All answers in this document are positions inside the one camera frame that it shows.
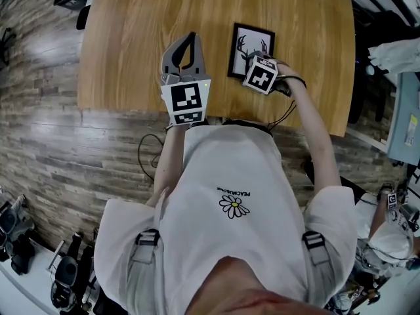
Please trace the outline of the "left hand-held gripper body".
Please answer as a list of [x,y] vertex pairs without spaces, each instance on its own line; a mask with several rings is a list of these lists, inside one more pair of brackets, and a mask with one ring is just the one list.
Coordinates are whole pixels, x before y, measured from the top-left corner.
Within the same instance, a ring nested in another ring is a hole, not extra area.
[[206,115],[211,79],[208,75],[179,75],[164,73],[161,76],[163,99],[172,126],[203,122]]

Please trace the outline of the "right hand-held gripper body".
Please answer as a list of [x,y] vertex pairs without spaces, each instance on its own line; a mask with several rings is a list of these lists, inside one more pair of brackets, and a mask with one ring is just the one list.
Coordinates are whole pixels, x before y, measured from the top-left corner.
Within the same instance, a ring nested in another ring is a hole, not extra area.
[[245,72],[245,79],[242,81],[244,87],[263,95],[279,92],[291,96],[291,90],[286,82],[280,79],[276,61],[270,56],[263,53],[248,56]]

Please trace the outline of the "black framed deer picture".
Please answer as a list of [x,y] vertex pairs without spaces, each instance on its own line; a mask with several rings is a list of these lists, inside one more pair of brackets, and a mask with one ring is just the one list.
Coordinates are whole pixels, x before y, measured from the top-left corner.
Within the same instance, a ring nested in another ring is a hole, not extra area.
[[235,22],[228,63],[228,77],[244,79],[247,58],[256,52],[273,55],[275,33]]

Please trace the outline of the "person's right forearm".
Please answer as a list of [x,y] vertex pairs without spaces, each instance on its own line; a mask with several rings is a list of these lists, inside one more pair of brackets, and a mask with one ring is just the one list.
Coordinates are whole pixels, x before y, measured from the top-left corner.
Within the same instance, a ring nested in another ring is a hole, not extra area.
[[312,158],[315,192],[328,186],[340,186],[341,179],[330,135],[301,77],[286,64],[279,62],[277,67],[285,76],[285,82],[297,105]]

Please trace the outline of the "person's left forearm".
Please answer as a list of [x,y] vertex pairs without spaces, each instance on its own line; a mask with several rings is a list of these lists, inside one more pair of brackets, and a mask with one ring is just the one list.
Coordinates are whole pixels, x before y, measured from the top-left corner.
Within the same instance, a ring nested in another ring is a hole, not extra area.
[[187,130],[187,125],[173,126],[168,130],[154,177],[154,193],[148,200],[147,206],[155,207],[162,193],[170,194],[176,188],[183,172]]

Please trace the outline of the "wooden table top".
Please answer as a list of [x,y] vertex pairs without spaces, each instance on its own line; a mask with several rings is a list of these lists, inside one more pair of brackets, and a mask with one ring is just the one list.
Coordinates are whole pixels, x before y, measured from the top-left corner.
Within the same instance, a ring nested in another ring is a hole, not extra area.
[[305,81],[328,131],[343,136],[355,65],[351,0],[93,0],[83,37],[80,108],[165,110],[161,57],[196,32],[211,77],[207,114],[268,123],[290,99],[268,96],[229,78],[235,23],[275,34],[274,56]]

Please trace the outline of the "white flower print t-shirt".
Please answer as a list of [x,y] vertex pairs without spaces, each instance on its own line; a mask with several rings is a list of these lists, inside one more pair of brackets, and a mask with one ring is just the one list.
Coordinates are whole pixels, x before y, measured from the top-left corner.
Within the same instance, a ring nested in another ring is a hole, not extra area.
[[354,194],[320,190],[302,211],[274,139],[260,129],[203,125],[186,132],[184,169],[156,206],[107,202],[94,271],[130,315],[184,315],[214,266],[245,261],[270,291],[323,307],[356,251]]

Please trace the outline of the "grey table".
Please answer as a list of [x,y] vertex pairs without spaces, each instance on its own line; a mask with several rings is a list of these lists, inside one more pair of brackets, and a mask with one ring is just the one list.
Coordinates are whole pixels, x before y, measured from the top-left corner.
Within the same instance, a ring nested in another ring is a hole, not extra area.
[[420,80],[414,72],[398,75],[387,155],[412,165],[420,161]]

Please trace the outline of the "black office chair base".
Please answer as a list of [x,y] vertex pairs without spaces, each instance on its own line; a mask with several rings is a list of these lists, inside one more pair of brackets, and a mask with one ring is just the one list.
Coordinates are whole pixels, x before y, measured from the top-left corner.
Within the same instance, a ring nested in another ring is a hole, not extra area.
[[0,39],[0,63],[4,66],[9,65],[9,48],[16,39],[16,34],[11,28],[5,28],[2,38]]

